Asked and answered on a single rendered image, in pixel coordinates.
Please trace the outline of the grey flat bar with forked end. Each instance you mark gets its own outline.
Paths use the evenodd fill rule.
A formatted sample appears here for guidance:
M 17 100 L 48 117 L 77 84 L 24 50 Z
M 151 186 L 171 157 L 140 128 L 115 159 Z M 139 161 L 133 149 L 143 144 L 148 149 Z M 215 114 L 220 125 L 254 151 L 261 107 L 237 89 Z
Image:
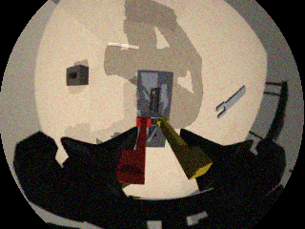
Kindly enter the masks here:
M 221 114 L 218 114 L 217 117 L 221 118 L 222 115 L 225 115 L 226 111 L 229 111 L 229 108 L 232 107 L 235 103 L 237 103 L 237 100 L 241 99 L 241 95 L 245 94 L 245 85 L 243 88 L 240 88 L 240 91 L 237 91 L 237 93 L 233 94 L 232 98 L 229 98 L 226 100 L 226 103 L 221 103 L 220 106 L 216 107 L 216 111 L 220 111 L 221 108 L 225 108 L 224 112 L 221 112 Z

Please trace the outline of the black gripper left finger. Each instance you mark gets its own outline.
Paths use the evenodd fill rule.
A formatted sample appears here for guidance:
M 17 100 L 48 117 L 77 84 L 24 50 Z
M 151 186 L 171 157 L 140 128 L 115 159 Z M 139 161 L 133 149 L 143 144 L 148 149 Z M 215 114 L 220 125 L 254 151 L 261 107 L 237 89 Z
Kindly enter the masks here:
M 89 144 L 87 141 L 75 140 L 71 137 L 61 137 L 60 142 L 65 153 L 73 159 L 84 161 L 98 169 L 98 172 L 110 184 L 111 194 L 121 194 L 122 182 L 115 174 L 115 165 L 121 157 L 123 149 L 134 150 L 138 135 L 138 126 L 132 127 L 126 133 L 119 134 L 102 144 Z

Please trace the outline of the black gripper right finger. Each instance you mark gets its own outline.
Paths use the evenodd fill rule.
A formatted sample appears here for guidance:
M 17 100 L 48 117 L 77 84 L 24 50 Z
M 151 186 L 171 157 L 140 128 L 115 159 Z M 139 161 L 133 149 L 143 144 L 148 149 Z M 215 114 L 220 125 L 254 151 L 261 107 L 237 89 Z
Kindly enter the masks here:
M 180 130 L 179 136 L 186 142 L 188 148 L 199 146 L 199 149 L 202 149 L 203 153 L 205 153 L 206 156 L 209 156 L 210 160 L 213 160 L 213 165 L 207 169 L 205 175 L 195 178 L 195 180 L 197 180 L 199 192 L 213 188 L 211 183 L 214 183 L 214 180 L 217 179 L 218 175 L 221 175 L 222 171 L 228 167 L 230 161 L 234 159 L 234 156 L 237 156 L 239 153 L 247 152 L 247 150 L 251 149 L 251 146 L 253 146 L 252 140 L 240 141 L 234 145 L 224 146 L 217 144 L 217 142 L 207 140 L 206 137 L 203 138 L 202 136 L 198 136 L 196 133 L 192 134 L 191 131 L 188 131 L 187 129 Z

